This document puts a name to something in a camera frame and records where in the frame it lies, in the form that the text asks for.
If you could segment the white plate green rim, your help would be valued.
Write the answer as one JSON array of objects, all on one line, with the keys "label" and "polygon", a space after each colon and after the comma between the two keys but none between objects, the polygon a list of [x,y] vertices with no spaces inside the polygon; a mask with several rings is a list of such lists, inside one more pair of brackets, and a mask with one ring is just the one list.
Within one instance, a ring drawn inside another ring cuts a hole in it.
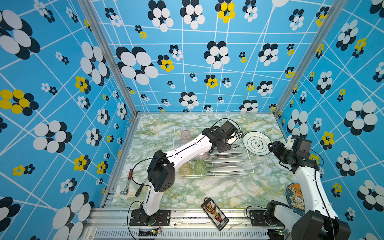
[{"label": "white plate green rim", "polygon": [[246,149],[257,156],[265,156],[270,154],[268,144],[272,141],[268,136],[261,132],[252,131],[244,136],[244,145]]}]

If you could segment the orange sunburst plate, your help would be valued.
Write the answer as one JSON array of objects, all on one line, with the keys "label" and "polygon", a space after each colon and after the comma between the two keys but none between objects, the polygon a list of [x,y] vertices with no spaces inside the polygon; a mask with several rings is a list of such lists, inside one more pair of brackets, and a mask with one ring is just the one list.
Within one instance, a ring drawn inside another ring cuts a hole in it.
[{"label": "orange sunburst plate", "polygon": [[227,152],[212,152],[210,156],[212,157],[233,157],[233,156],[239,156],[242,155],[243,153],[241,152],[236,152],[236,151],[227,151]]}]

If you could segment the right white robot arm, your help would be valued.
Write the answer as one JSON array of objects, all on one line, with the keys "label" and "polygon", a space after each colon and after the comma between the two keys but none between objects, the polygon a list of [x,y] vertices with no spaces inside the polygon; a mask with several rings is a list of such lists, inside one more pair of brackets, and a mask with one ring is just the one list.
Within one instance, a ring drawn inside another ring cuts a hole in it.
[{"label": "right white robot arm", "polygon": [[348,223],[333,210],[320,179],[320,168],[310,159],[312,142],[295,137],[285,144],[268,144],[279,163],[297,178],[304,198],[305,214],[300,216],[291,207],[270,201],[265,211],[270,225],[283,224],[293,240],[347,240],[351,235]]}]

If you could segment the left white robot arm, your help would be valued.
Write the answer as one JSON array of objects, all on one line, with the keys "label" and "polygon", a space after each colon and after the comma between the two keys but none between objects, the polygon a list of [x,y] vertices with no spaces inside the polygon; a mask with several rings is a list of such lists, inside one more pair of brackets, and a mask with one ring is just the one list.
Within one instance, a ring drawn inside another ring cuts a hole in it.
[{"label": "left white robot arm", "polygon": [[221,126],[204,129],[195,139],[175,150],[155,152],[147,169],[150,189],[142,203],[144,213],[149,217],[157,214],[163,193],[174,184],[175,172],[182,165],[214,149],[225,152],[231,148],[230,139],[242,137],[239,125],[227,119]]}]

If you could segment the large plain white plate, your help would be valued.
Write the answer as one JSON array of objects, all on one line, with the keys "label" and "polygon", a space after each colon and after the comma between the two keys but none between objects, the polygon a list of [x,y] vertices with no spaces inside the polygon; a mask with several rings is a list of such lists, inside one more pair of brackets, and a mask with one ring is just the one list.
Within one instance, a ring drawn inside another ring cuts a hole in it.
[{"label": "large plain white plate", "polygon": [[213,168],[211,171],[214,173],[237,173],[244,172],[247,170],[238,166],[221,166]]}]

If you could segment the pink transparent plastic cup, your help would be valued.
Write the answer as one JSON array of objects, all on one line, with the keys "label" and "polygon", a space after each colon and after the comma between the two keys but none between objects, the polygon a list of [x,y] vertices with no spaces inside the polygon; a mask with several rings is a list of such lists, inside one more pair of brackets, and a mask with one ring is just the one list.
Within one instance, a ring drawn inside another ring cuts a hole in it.
[{"label": "pink transparent plastic cup", "polygon": [[187,144],[187,143],[189,143],[189,142],[192,141],[192,140],[193,140],[193,138],[192,138],[192,134],[191,134],[190,131],[188,131],[188,130],[183,130],[183,131],[181,132],[181,135],[180,135],[180,142],[181,142],[182,145]]}]

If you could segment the green transparent cup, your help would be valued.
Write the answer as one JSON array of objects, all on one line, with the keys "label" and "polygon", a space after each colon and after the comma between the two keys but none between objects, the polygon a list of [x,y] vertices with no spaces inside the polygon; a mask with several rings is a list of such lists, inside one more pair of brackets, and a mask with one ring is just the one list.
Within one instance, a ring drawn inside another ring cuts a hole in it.
[{"label": "green transparent cup", "polygon": [[204,160],[196,161],[194,165],[194,175],[206,175],[208,172],[207,164]]}]

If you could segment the cartoon round mat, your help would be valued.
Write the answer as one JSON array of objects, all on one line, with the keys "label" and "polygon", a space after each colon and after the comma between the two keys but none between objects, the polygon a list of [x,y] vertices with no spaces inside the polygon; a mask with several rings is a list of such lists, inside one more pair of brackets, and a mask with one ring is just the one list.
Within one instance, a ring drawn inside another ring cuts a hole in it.
[{"label": "cartoon round mat", "polygon": [[292,183],[286,188],[286,199],[288,205],[300,216],[306,213],[304,197],[299,183]]}]

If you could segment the yellow transparent cup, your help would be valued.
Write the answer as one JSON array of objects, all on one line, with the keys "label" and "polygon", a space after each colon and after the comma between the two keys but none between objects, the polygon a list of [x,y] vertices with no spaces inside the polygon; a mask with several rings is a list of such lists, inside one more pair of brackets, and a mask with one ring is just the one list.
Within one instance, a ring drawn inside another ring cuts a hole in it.
[{"label": "yellow transparent cup", "polygon": [[190,163],[185,163],[179,168],[180,176],[191,176],[194,173]]}]

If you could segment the small green circuit board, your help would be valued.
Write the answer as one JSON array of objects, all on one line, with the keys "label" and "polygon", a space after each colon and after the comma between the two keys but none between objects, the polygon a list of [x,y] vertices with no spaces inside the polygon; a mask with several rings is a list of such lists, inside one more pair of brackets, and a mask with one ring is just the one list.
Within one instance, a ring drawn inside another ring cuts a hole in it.
[{"label": "small green circuit board", "polygon": [[159,233],[158,229],[154,230],[145,230],[145,229],[140,229],[139,230],[139,237],[156,237]]}]

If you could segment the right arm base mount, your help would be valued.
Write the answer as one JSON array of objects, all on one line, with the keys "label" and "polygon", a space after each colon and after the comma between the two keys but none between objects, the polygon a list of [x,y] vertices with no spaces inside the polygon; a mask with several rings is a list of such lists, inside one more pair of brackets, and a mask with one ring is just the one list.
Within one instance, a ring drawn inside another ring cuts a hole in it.
[{"label": "right arm base mount", "polygon": [[251,225],[253,227],[269,227],[270,225],[266,222],[265,210],[250,210],[249,217]]}]

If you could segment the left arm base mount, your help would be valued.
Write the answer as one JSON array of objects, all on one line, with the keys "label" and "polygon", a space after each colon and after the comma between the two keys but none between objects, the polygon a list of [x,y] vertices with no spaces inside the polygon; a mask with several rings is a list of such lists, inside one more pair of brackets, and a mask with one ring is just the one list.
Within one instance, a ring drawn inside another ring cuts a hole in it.
[{"label": "left arm base mount", "polygon": [[140,227],[160,227],[169,226],[171,218],[170,210],[159,210],[155,214],[149,216],[144,209],[135,209],[129,218],[129,226]]}]

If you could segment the aluminium front rail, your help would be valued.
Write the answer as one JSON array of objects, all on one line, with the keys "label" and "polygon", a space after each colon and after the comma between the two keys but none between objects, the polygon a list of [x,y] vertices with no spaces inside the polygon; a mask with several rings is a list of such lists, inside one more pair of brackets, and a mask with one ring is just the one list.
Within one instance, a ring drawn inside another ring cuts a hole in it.
[{"label": "aluminium front rail", "polygon": [[[172,209],[170,225],[160,227],[129,226],[133,209],[95,209],[85,225],[82,240],[293,240],[281,223],[253,227],[250,210],[222,209],[230,220],[219,231],[203,209]],[[158,229],[156,237],[139,237],[139,230]]]}]

